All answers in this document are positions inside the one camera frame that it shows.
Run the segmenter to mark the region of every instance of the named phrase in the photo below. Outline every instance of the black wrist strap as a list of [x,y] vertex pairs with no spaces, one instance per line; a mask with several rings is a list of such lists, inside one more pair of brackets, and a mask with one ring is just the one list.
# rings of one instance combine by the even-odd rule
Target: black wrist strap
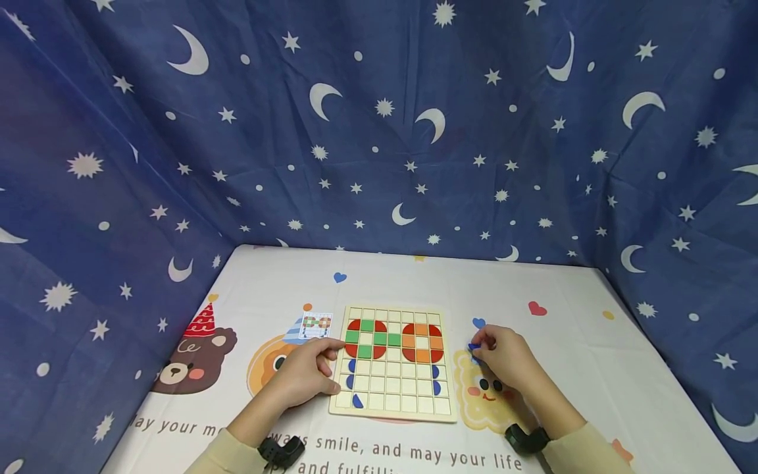
[[305,452],[305,444],[297,436],[293,436],[287,444],[280,446],[271,437],[266,438],[258,448],[261,457],[268,461],[269,466],[287,469]]

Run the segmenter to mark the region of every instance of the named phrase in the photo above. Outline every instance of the orange cartoon face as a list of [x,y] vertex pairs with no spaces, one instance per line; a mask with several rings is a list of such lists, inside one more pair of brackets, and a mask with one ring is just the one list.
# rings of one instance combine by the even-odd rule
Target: orange cartoon face
[[282,336],[276,336],[261,345],[247,367],[247,388],[254,397],[297,348],[295,344],[284,342]]
[[521,394],[497,380],[487,367],[474,363],[467,350],[457,351],[453,360],[456,396],[466,426],[500,435],[514,423],[526,432],[537,426]]

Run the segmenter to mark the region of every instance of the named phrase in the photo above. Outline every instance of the bear illustration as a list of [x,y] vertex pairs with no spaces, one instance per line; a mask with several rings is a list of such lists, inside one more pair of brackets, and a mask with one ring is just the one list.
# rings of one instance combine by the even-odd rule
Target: bear illustration
[[213,302],[217,298],[218,295],[210,295],[208,305],[187,326],[151,391],[196,394],[216,383],[224,357],[237,342],[233,329],[215,327]]

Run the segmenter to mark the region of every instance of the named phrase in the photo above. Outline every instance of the grid board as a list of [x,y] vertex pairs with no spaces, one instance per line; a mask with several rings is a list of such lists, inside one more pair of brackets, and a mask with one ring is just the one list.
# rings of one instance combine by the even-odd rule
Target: grid board
[[439,311],[347,306],[329,413],[457,422],[445,332]]

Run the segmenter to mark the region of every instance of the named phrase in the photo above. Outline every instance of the crescent moon print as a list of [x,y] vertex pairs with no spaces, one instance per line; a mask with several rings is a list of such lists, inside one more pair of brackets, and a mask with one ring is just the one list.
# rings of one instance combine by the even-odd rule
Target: crescent moon print
[[416,122],[420,120],[428,120],[434,124],[434,138],[431,139],[431,142],[434,143],[439,140],[445,131],[445,114],[438,108],[429,108],[416,118]]
[[641,245],[630,245],[623,249],[621,252],[621,264],[626,268],[627,272],[631,273],[645,273],[644,270],[640,270],[639,268],[635,267],[631,264],[631,254],[635,251],[641,249]]
[[400,214],[400,208],[402,208],[402,202],[392,210],[392,222],[397,225],[407,225],[416,220],[416,218],[406,219],[402,217]]
[[741,443],[752,443],[758,440],[758,413],[755,413],[755,418],[753,418],[751,424],[740,426],[724,418],[716,409],[716,405],[712,404],[711,409],[713,410],[713,416],[716,418],[716,424],[719,426],[719,429],[731,439]]
[[569,31],[568,37],[571,39],[571,51],[568,54],[568,60],[566,61],[566,64],[564,64],[560,69],[553,69],[550,66],[546,66],[548,74],[550,74],[553,79],[559,80],[561,82],[566,82],[569,80],[569,76],[571,75],[571,67],[574,65],[574,33]]
[[317,83],[317,84],[313,84],[313,87],[311,87],[311,107],[313,107],[313,110],[316,112],[316,115],[323,118],[327,122],[329,121],[329,119],[324,113],[322,102],[324,101],[324,97],[328,96],[329,94],[335,94],[337,96],[342,97],[342,94],[340,94],[340,91],[337,89],[334,89],[329,84]]
[[513,245],[511,245],[511,254],[509,256],[503,257],[501,259],[498,259],[497,257],[495,257],[495,260],[497,260],[498,262],[515,262],[517,259],[518,259],[518,249]]
[[[732,171],[742,171],[743,173],[750,173],[758,176],[758,164],[741,166],[739,168],[733,169]],[[756,193],[755,196],[751,197],[747,201],[738,203],[738,206],[753,206],[755,204],[758,204],[758,193]]]
[[629,130],[631,130],[631,118],[634,117],[634,114],[645,105],[655,105],[657,108],[666,111],[666,106],[663,104],[663,100],[661,100],[661,97],[658,94],[650,91],[637,94],[629,99],[629,102],[626,102],[622,114],[624,125],[626,125]]
[[185,74],[190,74],[192,76],[205,74],[208,70],[208,53],[205,52],[205,48],[202,47],[202,44],[198,41],[195,35],[191,34],[189,31],[182,27],[178,27],[177,25],[174,25],[174,28],[184,35],[184,39],[186,39],[189,44],[189,60],[184,64],[175,64],[169,61],[166,62],[177,71]]
[[27,242],[27,239],[16,237],[15,235],[6,231],[4,228],[0,227],[0,243],[24,243],[24,242]]
[[171,261],[168,263],[168,277],[177,283],[185,281],[192,274],[192,262],[193,260],[190,260],[189,265],[184,270],[178,270],[174,266],[174,257],[171,257]]

